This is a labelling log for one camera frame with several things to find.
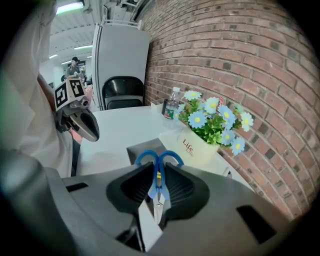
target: white daisy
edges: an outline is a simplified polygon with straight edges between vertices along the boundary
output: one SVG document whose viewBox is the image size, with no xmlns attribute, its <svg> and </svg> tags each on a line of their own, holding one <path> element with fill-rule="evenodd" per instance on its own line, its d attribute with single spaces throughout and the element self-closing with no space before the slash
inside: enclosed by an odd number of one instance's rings
<svg viewBox="0 0 320 256">
<path fill-rule="evenodd" d="M 219 99 L 216 97 L 208 98 L 205 102 L 205 111 L 207 111 L 209 114 L 214 114 L 217 111 L 217 106 L 219 104 Z"/>
<path fill-rule="evenodd" d="M 242 128 L 245 132 L 248 132 L 250 130 L 250 126 L 254 124 L 254 120 L 248 112 L 242 112 L 240 116 L 242 119 L 241 121 Z"/>
<path fill-rule="evenodd" d="M 194 90 L 188 90 L 185 92 L 184 97 L 188 100 L 195 100 L 195 99 L 199 99 L 201 97 L 201 92 L 197 92 Z"/>
</svg>

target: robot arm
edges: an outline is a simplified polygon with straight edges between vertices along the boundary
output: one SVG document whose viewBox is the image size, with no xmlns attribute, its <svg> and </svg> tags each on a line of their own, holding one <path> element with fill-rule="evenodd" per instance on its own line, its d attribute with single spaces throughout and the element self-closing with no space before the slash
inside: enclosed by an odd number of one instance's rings
<svg viewBox="0 0 320 256">
<path fill-rule="evenodd" d="M 91 142 L 99 139 L 99 126 L 89 110 L 85 88 L 78 78 L 67 78 L 54 90 L 55 126 L 63 133 L 70 128 Z"/>
</svg>

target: brick wall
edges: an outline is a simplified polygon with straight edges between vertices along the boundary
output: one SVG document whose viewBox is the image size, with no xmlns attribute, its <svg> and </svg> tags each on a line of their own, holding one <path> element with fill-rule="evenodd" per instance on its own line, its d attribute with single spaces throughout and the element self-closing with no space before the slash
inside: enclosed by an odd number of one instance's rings
<svg viewBox="0 0 320 256">
<path fill-rule="evenodd" d="M 173 86 L 240 103 L 254 116 L 245 152 L 222 156 L 289 219 L 304 213 L 320 182 L 320 84 L 295 21 L 269 0 L 154 0 L 139 19 L 146 105 Z"/>
</svg>

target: blue scissor handle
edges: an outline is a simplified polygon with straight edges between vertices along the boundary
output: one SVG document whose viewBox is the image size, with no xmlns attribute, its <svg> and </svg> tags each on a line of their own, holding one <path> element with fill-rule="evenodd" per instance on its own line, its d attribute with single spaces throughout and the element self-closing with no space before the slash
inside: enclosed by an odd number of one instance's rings
<svg viewBox="0 0 320 256">
<path fill-rule="evenodd" d="M 156 152 L 154 152 L 153 150 L 146 150 L 144 152 L 142 152 L 134 161 L 135 165 L 139 165 L 141 164 L 141 160 L 142 158 L 144 158 L 145 156 L 153 156 L 154 157 L 154 168 L 153 168 L 153 180 L 152 180 L 152 185 L 148 191 L 148 195 L 150 198 L 154 198 L 158 192 L 157 189 L 157 171 L 158 171 L 158 155 Z"/>
<path fill-rule="evenodd" d="M 161 155 L 159 155 L 158 164 L 159 164 L 159 170 L 160 170 L 160 175 L 161 175 L 161 187 L 159 188 L 159 190 L 160 190 L 159 192 L 161 192 L 163 194 L 163 197 L 165 198 L 165 200 L 169 200 L 169 198 L 170 198 L 169 191 L 168 191 L 168 188 L 167 188 L 166 182 L 165 182 L 165 165 L 163 163 L 164 158 L 166 156 L 171 156 L 171 157 L 175 158 L 178 161 L 179 165 L 184 165 L 184 161 L 182 161 L 181 157 L 177 153 L 175 153 L 171 150 L 164 151 L 164 152 L 162 152 Z"/>
</svg>

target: black chair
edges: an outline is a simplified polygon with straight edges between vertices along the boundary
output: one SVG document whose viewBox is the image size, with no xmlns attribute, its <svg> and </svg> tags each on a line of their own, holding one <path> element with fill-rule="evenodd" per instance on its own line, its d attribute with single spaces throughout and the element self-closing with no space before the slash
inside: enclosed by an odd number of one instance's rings
<svg viewBox="0 0 320 256">
<path fill-rule="evenodd" d="M 114 76 L 102 88 L 103 109 L 141 107 L 144 102 L 144 84 L 133 76 Z"/>
</svg>

